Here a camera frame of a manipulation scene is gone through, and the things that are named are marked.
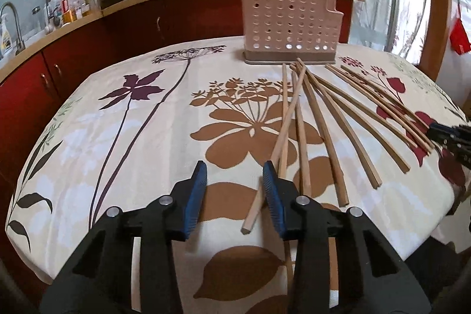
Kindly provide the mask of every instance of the silver screw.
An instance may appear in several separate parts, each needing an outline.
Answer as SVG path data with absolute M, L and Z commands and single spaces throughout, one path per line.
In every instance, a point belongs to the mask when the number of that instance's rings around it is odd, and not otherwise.
M 308 205 L 309 197 L 307 197 L 307 196 L 298 196 L 298 197 L 296 197 L 296 202 L 299 205 Z
M 171 203 L 173 203 L 172 196 L 166 195 L 166 196 L 162 196 L 161 198 L 159 198 L 159 204 L 160 205 L 170 205 Z
M 352 207 L 349 212 L 354 217 L 360 217 L 363 214 L 363 211 L 359 207 Z
M 107 216 L 108 217 L 116 217 L 119 214 L 119 208 L 118 207 L 109 207 L 107 209 Z

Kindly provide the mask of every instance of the purple stem print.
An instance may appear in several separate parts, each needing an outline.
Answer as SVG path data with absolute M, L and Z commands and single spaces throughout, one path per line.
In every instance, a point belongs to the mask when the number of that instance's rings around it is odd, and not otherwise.
M 116 103 L 119 103 L 121 100 L 124 100 L 127 96 L 130 96 L 121 124 L 116 133 L 115 139 L 113 140 L 113 143 L 111 144 L 110 150 L 108 151 L 108 154 L 103 162 L 103 165 L 100 170 L 100 174 L 98 176 L 97 184 L 95 186 L 95 192 L 93 193 L 93 198 L 90 204 L 89 229 L 92 226 L 93 206 L 95 205 L 95 199 L 97 197 L 98 189 L 100 187 L 100 181 L 103 176 L 103 172 L 105 171 L 105 168 L 107 166 L 107 163 L 111 157 L 111 153 L 113 149 L 115 148 L 116 142 L 118 141 L 121 130 L 124 126 L 124 121 L 126 120 L 126 117 L 128 116 L 128 111 L 131 104 L 131 100 L 150 100 L 149 99 L 150 94 L 161 93 L 163 91 L 162 88 L 157 87 L 157 86 L 149 86 L 149 84 L 151 84 L 154 80 L 156 80 L 163 71 L 164 70 L 161 69 L 160 71 L 153 72 L 150 75 L 147 75 L 146 77 L 143 77 L 140 80 L 137 75 L 125 75 L 122 88 L 118 88 L 110 92 L 108 95 L 103 96 L 102 98 L 99 99 L 99 100 L 104 100 L 104 99 L 113 98 L 113 100 L 111 100 L 107 105 L 100 108 L 100 109 L 107 109 L 115 105 Z
M 137 131 L 136 135 L 134 136 L 134 138 L 132 139 L 131 143 L 129 144 L 126 152 L 124 153 L 123 157 L 121 158 L 121 160 L 119 161 L 116 169 L 114 170 L 114 172 L 112 173 L 112 175 L 110 176 L 107 184 L 105 185 L 105 188 L 103 189 L 101 195 L 100 195 L 100 198 L 98 199 L 98 203 L 97 203 L 97 206 L 95 207 L 95 212 L 93 213 L 93 220 L 92 220 L 92 225 L 95 224 L 96 220 L 97 220 L 97 215 L 98 215 L 98 212 L 100 211 L 100 208 L 101 208 L 101 205 L 103 204 L 103 200 L 105 199 L 105 196 L 107 195 L 113 181 L 116 179 L 116 176 L 118 175 L 118 172 L 119 170 L 121 169 L 122 165 L 124 164 L 124 161 L 126 161 L 126 158 L 129 156 L 129 153 L 131 152 L 131 149 L 133 148 L 134 146 L 134 143 L 136 142 L 136 140 L 139 138 L 140 134 L 142 133 L 142 131 L 144 130 L 144 128 L 147 126 L 147 124 L 149 123 L 149 121 L 152 119 L 152 116 L 154 116 L 154 114 L 157 112 L 159 106 L 165 102 L 165 100 L 170 96 L 170 94 L 175 90 L 175 88 L 178 87 L 178 85 L 180 84 L 180 82 L 182 81 L 183 77 L 185 76 L 185 74 L 187 73 L 187 70 L 188 70 L 188 67 L 190 65 L 190 58 L 187 59 L 187 66 L 185 67 L 185 70 L 183 71 L 182 75 L 180 76 L 180 79 L 178 79 L 178 81 L 175 83 L 175 85 L 164 95 L 164 97 L 162 98 L 162 100 L 157 103 L 155 105 L 155 107 L 152 109 L 152 111 L 149 113 L 149 116 L 147 117 L 147 119 L 145 119 L 144 123 L 142 124 L 142 126 L 139 128 L 139 130 Z

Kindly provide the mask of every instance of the wooden door frame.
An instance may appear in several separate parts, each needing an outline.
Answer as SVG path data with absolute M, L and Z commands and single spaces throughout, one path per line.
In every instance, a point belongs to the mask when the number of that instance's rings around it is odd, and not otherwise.
M 451 0 L 430 0 L 430 18 L 418 68 L 436 81 L 448 42 Z

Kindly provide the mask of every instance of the faucet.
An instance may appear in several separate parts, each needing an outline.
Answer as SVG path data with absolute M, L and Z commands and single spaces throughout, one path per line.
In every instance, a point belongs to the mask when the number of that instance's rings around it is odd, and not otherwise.
M 16 38 L 16 52 L 15 55 L 18 55 L 20 52 L 22 52 L 26 46 L 24 45 L 23 41 L 23 36 L 21 35 L 21 30 L 20 30 L 20 23 L 18 19 L 18 12 L 16 11 L 15 5 L 11 2 L 5 2 L 2 7 L 0 8 L 0 21 L 1 21 L 1 16 L 3 14 L 3 9 L 8 6 L 9 8 L 12 9 L 13 11 L 13 16 L 15 17 L 15 25 L 16 25 L 16 34 L 18 37 Z

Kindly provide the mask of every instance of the floral tablecloth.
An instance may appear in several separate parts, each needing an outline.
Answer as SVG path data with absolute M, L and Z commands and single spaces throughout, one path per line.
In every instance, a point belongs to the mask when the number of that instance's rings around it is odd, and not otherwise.
M 448 96 L 397 56 L 340 44 L 337 64 L 362 73 L 426 122 L 463 123 L 463 113 Z M 384 115 L 323 66 L 310 69 Z M 281 126 L 281 80 L 281 66 L 244 63 L 242 37 L 166 47 L 90 76 L 46 127 L 18 180 L 5 227 L 22 259 L 50 283 L 109 206 L 144 207 L 189 178 L 196 162 L 204 160 L 208 187 L 200 223 L 186 243 L 173 245 L 184 310 L 275 312 L 286 304 L 291 260 L 285 259 L 266 209 L 250 234 L 240 229 Z M 303 94 L 300 100 L 313 196 L 334 208 L 326 148 Z M 361 207 L 406 258 L 450 209 L 452 184 L 465 186 L 469 175 L 446 150 L 441 156 L 412 151 L 372 120 L 411 166 L 403 174 L 380 143 L 347 117 L 383 179 L 374 190 L 352 144 L 318 100 L 351 206 Z M 287 178 L 298 182 L 292 128 Z M 295 260 L 295 248 L 291 257 Z M 338 282 L 331 263 L 335 300 Z

